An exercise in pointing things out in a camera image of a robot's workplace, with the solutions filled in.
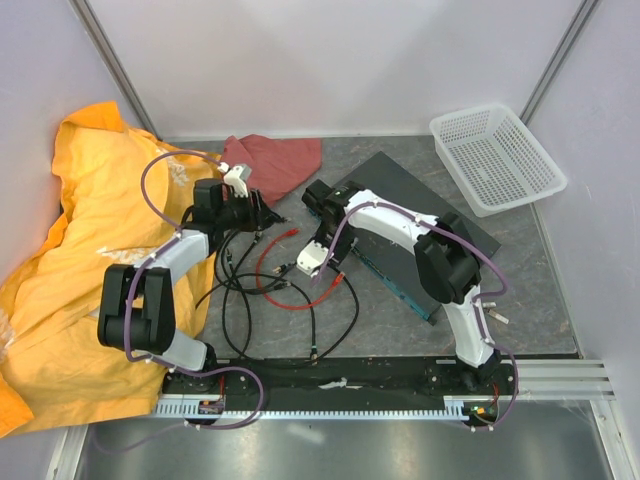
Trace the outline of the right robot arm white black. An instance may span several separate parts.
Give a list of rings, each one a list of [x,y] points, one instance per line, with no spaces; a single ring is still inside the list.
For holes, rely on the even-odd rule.
[[[351,181],[332,188],[317,180],[302,201],[320,224],[296,259],[300,271],[317,280],[328,267],[339,266],[355,246],[357,229],[402,247],[414,257],[421,287],[449,320],[460,386],[477,394],[493,383],[501,354],[482,310],[481,266],[489,266],[502,284],[506,281],[472,243],[460,216],[415,212]]]

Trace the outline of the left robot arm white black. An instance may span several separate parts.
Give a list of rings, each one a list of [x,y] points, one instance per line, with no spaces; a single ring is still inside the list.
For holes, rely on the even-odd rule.
[[[211,257],[228,231],[262,232],[285,218],[256,189],[246,197],[218,179],[195,182],[193,204],[170,240],[133,265],[114,264],[104,275],[97,338],[131,361],[150,360],[185,371],[185,382],[208,393],[219,382],[213,348],[177,326],[173,287]]]

